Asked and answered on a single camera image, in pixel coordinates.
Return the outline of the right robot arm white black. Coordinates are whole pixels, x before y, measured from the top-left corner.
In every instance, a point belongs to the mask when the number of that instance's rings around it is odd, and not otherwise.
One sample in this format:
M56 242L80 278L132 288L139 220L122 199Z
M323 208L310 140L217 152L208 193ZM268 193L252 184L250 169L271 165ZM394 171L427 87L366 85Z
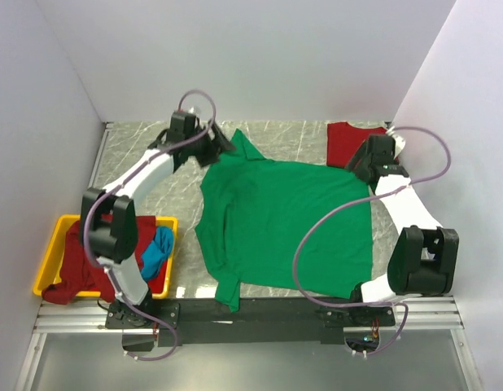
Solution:
M396 142L380 134L370 136L345 169L370 186L398 233L387 271L352 291L349 318L366 325L377 314L375 302L449 293L457 263L458 233L442 227L428 212L413 189L411 177L396 159Z

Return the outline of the green t shirt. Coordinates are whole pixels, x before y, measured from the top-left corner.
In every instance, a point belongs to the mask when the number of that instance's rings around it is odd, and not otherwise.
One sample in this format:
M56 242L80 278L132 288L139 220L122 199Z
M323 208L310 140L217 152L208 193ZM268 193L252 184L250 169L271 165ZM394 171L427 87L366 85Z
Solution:
M374 265L368 187L342 169L270 160L240 131L204 176L195 232L215 298L255 284L347 297Z

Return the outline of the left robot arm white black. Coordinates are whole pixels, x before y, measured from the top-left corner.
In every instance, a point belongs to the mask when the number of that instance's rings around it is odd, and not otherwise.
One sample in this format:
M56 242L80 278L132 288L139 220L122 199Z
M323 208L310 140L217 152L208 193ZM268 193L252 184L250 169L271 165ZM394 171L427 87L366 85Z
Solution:
M113 288L114 300L125 306L125 317L145 327L154 316L155 301L136 260L139 229L135 206L159 182L176 173L190 157L204 167L218 162L235 146L217 123L204 127L171 125L162 130L129 170L108 186L91 187L81 203L80 244L85 259Z

